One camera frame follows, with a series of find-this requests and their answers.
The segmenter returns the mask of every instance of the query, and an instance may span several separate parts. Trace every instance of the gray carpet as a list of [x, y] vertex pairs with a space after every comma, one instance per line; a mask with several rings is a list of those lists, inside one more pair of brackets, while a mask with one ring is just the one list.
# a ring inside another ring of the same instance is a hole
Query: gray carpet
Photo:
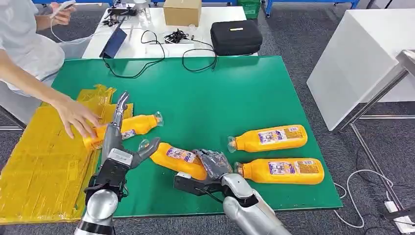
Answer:
[[[367, 1], [362, 0], [364, 8]], [[318, 61], [331, 35], [349, 4], [333, 7], [325, 3], [275, 3], [270, 18], [261, 11], [257, 20], [264, 36], [260, 55], [281, 55], [291, 76], [296, 91], [308, 117], [314, 135], [321, 147], [325, 161], [335, 182], [345, 185], [349, 174], [358, 167], [370, 168], [367, 157], [360, 150], [357, 139], [351, 130], [344, 134], [328, 132], [306, 80]], [[85, 8], [72, 17], [71, 26], [57, 27], [56, 33], [68, 33], [65, 40], [85, 37], [93, 33], [103, 9]], [[413, 110], [414, 104], [377, 104], [372, 113], [406, 114]], [[360, 121], [358, 127], [378, 159], [386, 175], [396, 186], [404, 206], [415, 204], [414, 182], [414, 123], [411, 121]], [[18, 141], [18, 134], [0, 133], [0, 164], [6, 162], [12, 148]], [[379, 179], [368, 173], [365, 178], [380, 183]], [[278, 212], [277, 216], [293, 235], [368, 235], [398, 234], [398, 230], [380, 217], [385, 211], [385, 190], [376, 184], [368, 183], [360, 176], [351, 180], [350, 188], [355, 201], [364, 215], [366, 226], [363, 229], [350, 228], [343, 224], [332, 211]], [[344, 208], [339, 213], [349, 222], [360, 224], [349, 197], [344, 199]], [[239, 235], [238, 227], [224, 216], [199, 216], [153, 219], [118, 219], [115, 221], [118, 235]], [[75, 224], [55, 223], [36, 225], [4, 226], [7, 235], [55, 235], [71, 234]]]

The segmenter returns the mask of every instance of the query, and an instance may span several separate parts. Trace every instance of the green cutting mat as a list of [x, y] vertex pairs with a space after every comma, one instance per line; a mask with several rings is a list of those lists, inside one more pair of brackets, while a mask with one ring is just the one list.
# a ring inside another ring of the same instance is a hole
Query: green cutting mat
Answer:
[[[137, 73], [147, 59], [110, 61], [119, 74]], [[189, 68], [201, 68], [212, 58], [186, 58]], [[57, 90], [76, 98], [81, 89], [95, 84], [117, 88], [113, 102], [127, 90], [134, 115], [160, 111], [164, 127], [124, 142], [136, 150], [143, 138], [186, 150], [205, 148], [223, 151], [229, 162], [257, 158], [316, 158], [325, 178], [318, 185], [257, 184], [249, 181], [275, 210], [329, 209], [342, 207], [319, 146], [308, 124], [285, 65], [278, 56], [219, 57], [215, 71], [189, 72], [181, 58], [166, 58], [136, 79], [109, 73], [102, 60], [66, 61], [53, 83]], [[227, 137], [248, 130], [301, 124], [308, 133], [305, 146], [295, 149], [247, 153], [227, 150]], [[173, 188], [173, 170], [144, 161], [127, 177], [130, 195], [123, 198], [115, 216], [156, 216], [222, 213], [222, 205], [209, 196], [194, 196]]]

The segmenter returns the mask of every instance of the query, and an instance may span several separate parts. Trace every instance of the white shirt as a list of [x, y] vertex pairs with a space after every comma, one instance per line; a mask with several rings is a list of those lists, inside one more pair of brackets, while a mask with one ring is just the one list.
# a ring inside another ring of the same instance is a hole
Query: white shirt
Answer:
[[42, 80], [60, 69], [65, 54], [57, 43], [36, 33], [37, 13], [31, 0], [0, 0], [0, 49], [17, 66]]

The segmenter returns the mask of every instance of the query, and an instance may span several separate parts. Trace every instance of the orange bottle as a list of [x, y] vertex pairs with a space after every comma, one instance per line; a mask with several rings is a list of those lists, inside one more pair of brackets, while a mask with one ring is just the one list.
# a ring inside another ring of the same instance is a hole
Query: orange bottle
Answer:
[[235, 173], [257, 183], [316, 185], [324, 179], [322, 163], [313, 158], [256, 159], [235, 163]]
[[247, 131], [236, 138], [229, 136], [228, 150], [259, 152], [285, 148], [298, 148], [307, 143], [307, 133], [301, 125], [278, 126]]
[[[121, 134], [122, 139], [128, 139], [136, 135], [147, 134], [151, 129], [156, 126], [163, 126], [164, 121], [160, 112], [156, 112], [153, 115], [138, 115], [135, 117], [126, 118], [122, 121]], [[88, 150], [99, 149], [102, 147], [105, 131], [107, 126], [101, 126], [95, 128], [96, 138], [87, 137], [84, 138], [84, 145]]]
[[160, 143], [159, 148], [150, 156], [154, 163], [191, 175], [197, 180], [204, 180], [207, 177], [205, 168], [196, 154], [172, 147], [168, 143]]

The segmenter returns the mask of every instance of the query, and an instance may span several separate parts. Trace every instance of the human hand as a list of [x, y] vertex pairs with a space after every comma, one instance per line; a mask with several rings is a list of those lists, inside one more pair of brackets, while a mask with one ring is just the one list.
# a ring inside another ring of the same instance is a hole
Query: human hand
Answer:
[[[57, 11], [59, 9], [59, 4], [56, 2], [52, 2], [50, 4], [50, 7], [52, 8], [52, 11]], [[70, 15], [72, 14], [72, 12], [75, 11], [76, 8], [74, 6], [71, 6], [68, 9], [63, 9], [60, 12], [58, 12], [58, 14], [56, 14], [55, 17], [53, 17], [53, 21], [56, 24], [68, 25], [70, 21]]]
[[96, 138], [95, 131], [87, 124], [86, 120], [90, 121], [94, 126], [100, 126], [99, 117], [87, 107], [68, 96], [64, 96], [59, 101], [54, 102], [52, 106], [58, 111], [69, 137], [74, 138], [73, 132], [70, 129], [72, 124], [82, 137], [85, 138], [90, 135], [92, 138]]

